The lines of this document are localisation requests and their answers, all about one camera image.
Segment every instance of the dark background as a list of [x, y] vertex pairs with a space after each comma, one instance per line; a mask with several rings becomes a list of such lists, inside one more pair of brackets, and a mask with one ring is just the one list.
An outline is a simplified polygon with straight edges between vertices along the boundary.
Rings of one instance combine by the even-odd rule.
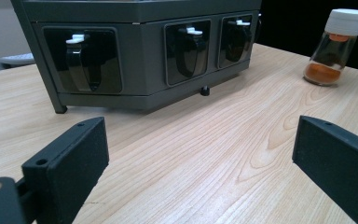
[[[358, 9], [358, 0], [263, 0], [257, 43], [311, 56], [334, 8]], [[347, 66], [358, 69], [358, 38]]]

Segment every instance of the white cap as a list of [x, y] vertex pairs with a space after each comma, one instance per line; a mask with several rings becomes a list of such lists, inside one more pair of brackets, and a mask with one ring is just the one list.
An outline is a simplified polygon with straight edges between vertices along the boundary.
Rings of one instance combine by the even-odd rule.
[[324, 30], [336, 35], [358, 35], [358, 10], [333, 9]]

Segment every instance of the dark gray device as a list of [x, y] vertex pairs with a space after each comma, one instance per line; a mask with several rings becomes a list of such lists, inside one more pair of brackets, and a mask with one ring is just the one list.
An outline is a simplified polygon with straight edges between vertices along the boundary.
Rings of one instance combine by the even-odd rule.
[[11, 0], [56, 113], [150, 109], [249, 67], [261, 0]]

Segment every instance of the light wood grain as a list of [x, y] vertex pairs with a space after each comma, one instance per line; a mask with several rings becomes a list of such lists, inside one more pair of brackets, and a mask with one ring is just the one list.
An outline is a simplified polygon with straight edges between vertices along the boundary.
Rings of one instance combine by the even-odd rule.
[[250, 68], [156, 111], [56, 115], [34, 65], [0, 72], [0, 176], [75, 123], [104, 116], [110, 164], [75, 223], [352, 223], [292, 163], [300, 115], [358, 135], [358, 70], [302, 79], [309, 58], [254, 45]]

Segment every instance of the spice jar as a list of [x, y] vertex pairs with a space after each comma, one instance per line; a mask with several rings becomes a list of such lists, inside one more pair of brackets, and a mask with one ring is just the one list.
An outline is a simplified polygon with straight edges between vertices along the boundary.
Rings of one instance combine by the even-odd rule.
[[304, 78], [313, 84], [331, 86], [344, 69], [358, 36], [358, 10], [333, 9], [322, 39], [304, 70]]

